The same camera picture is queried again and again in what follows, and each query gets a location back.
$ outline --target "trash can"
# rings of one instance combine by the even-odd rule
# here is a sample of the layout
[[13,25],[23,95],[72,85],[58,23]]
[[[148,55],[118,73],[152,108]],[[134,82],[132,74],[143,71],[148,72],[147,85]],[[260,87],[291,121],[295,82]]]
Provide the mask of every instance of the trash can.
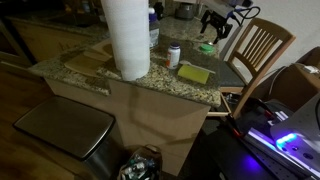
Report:
[[125,157],[113,116],[62,97],[38,105],[14,127],[40,139],[35,144],[49,159],[82,179],[114,179]]

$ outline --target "white bottle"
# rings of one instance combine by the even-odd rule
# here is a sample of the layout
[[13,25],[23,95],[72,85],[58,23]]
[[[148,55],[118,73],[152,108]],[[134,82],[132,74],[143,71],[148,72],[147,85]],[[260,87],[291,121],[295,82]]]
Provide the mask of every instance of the white bottle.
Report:
[[150,48],[154,48],[159,42],[160,23],[153,8],[149,8]]
[[88,0],[83,0],[82,1],[82,8],[83,8],[83,11],[85,13],[90,13],[91,10],[90,10],[90,5],[89,5],[89,1]]
[[168,49],[168,56],[166,61],[166,67],[169,69],[176,69],[180,59],[180,44],[173,42]]

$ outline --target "granite countertop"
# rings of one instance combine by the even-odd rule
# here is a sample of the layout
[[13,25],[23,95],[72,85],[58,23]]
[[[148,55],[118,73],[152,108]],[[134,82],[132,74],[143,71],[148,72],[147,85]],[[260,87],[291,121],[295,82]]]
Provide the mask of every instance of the granite countertop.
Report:
[[[29,22],[34,20],[32,18],[24,18],[23,21]],[[220,92],[218,90],[219,77],[217,75],[210,74],[207,84],[203,85],[177,76],[178,69],[169,70],[164,66],[164,60],[166,59],[167,48],[169,47],[170,42],[177,41],[181,44],[181,59],[188,60],[192,64],[214,70],[219,74],[217,63],[215,63],[216,54],[204,54],[199,50],[199,46],[203,42],[214,40],[216,35],[215,30],[213,28],[208,28],[204,35],[200,35],[201,23],[198,19],[194,19],[192,21],[181,21],[172,17],[166,17],[162,19],[160,23],[161,36],[159,38],[159,46],[151,50],[149,73],[136,81],[127,83],[207,104],[213,107],[220,106]],[[61,81],[69,85],[104,95],[110,95],[110,89],[107,87],[107,83],[105,83],[106,79],[123,81],[121,79],[120,71],[115,67],[114,61],[108,61],[105,65],[99,68],[97,71],[99,78],[88,77],[76,73],[67,69],[63,64],[96,43],[99,43],[109,37],[106,31],[101,34],[96,34],[96,36],[88,42],[73,49],[69,49],[53,59],[42,61],[29,68],[29,70],[39,76]]]

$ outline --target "cutting board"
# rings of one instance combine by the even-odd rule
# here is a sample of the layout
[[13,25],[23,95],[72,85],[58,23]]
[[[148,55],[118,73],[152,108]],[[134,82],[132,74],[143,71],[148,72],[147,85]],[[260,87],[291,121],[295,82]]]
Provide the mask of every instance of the cutting board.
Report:
[[80,54],[75,58],[64,63],[64,66],[68,69],[87,75],[91,77],[98,77],[96,74],[98,68],[105,62],[99,61],[93,58],[86,57],[84,54]]
[[99,42],[98,44],[90,47],[83,54],[89,58],[106,62],[113,57],[113,50],[111,40],[107,39]]
[[91,47],[92,50],[97,51],[105,56],[113,56],[111,39],[106,39]]

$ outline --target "metal lid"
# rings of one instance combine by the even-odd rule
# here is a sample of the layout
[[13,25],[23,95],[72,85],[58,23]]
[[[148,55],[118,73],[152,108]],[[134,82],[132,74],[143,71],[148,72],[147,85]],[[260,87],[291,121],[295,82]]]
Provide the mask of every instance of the metal lid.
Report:
[[14,126],[85,159],[108,135],[114,123],[115,119],[105,112],[53,97],[28,112]]
[[212,46],[210,46],[209,44],[201,44],[200,46],[200,50],[202,52],[213,52],[214,48]]

